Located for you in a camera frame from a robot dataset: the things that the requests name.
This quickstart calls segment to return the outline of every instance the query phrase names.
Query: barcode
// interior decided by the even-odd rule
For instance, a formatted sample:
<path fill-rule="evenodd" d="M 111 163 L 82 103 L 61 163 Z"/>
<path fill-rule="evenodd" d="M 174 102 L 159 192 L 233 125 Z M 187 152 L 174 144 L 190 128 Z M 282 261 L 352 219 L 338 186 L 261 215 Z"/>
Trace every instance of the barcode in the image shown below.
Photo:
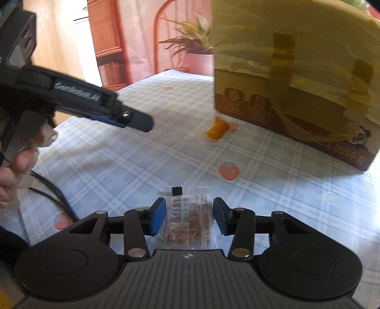
<path fill-rule="evenodd" d="M 188 222 L 189 198 L 173 198 L 171 205 L 171 222 Z"/>

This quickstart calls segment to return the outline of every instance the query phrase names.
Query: blue plaid tablecloth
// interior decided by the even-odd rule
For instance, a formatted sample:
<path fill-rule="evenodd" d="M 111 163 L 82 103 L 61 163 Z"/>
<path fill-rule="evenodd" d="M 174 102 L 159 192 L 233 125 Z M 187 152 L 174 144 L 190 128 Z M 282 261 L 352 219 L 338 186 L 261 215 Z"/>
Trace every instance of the blue plaid tablecloth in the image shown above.
<path fill-rule="evenodd" d="M 125 104 L 151 114 L 143 133 L 87 119 L 57 127 L 58 140 L 41 149 L 35 170 L 59 186 L 78 217 L 103 209 L 110 216 L 148 207 L 172 186 L 207 186 L 230 207 L 257 215 L 284 210 L 356 252 L 364 266 L 355 299 L 380 306 L 380 209 L 377 161 L 362 173 L 318 150 L 243 121 L 216 144 L 203 133 L 213 124 L 213 79 L 166 71 L 119 91 Z M 224 161 L 240 168 L 235 182 L 218 174 Z M 44 189 L 36 183 L 36 188 Z M 31 244 L 57 232 L 60 210 L 32 192 L 20 197 Z M 232 240 L 215 228 L 219 248 Z M 122 242 L 113 248 L 122 250 Z M 269 246 L 256 238 L 255 253 Z"/>

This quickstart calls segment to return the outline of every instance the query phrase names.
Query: wooden shelf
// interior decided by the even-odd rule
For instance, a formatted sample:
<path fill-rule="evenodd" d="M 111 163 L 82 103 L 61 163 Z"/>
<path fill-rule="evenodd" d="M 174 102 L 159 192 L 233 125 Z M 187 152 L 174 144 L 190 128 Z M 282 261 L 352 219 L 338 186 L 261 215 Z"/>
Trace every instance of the wooden shelf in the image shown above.
<path fill-rule="evenodd" d="M 106 86 L 103 86 L 103 88 L 106 88 L 108 90 L 112 90 L 112 91 L 118 91 L 120 89 L 123 89 L 124 87 L 127 87 L 128 84 L 114 84 L 114 85 L 106 85 Z"/>
<path fill-rule="evenodd" d="M 109 56 L 117 53 L 121 53 L 123 50 L 121 48 L 114 48 L 114 49 L 109 49 L 106 51 L 102 51 L 101 53 L 96 54 L 96 58 L 99 57 L 104 57 L 104 56 Z"/>
<path fill-rule="evenodd" d="M 115 88 L 115 87 L 127 87 L 128 84 L 121 83 L 121 84 L 113 84 L 113 85 L 105 85 L 103 88 Z"/>

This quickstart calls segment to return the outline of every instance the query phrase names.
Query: plastic package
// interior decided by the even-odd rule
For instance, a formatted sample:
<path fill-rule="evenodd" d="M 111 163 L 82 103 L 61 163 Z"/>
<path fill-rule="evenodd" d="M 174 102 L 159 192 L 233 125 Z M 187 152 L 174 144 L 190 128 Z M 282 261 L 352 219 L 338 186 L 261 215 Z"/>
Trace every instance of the plastic package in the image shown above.
<path fill-rule="evenodd" d="M 166 220 L 161 230 L 160 249 L 216 249 L 211 197 L 207 188 L 182 189 L 182 195 L 164 193 Z"/>

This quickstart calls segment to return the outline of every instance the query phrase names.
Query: orange candy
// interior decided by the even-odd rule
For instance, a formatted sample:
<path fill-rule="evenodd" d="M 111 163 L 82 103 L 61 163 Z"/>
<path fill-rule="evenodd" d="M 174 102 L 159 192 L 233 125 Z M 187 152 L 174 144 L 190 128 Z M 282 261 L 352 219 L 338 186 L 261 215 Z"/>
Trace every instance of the orange candy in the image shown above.
<path fill-rule="evenodd" d="M 224 133 L 228 131 L 230 125 L 225 120 L 219 120 L 215 125 L 207 132 L 207 137 L 211 140 L 218 140 L 222 138 Z"/>

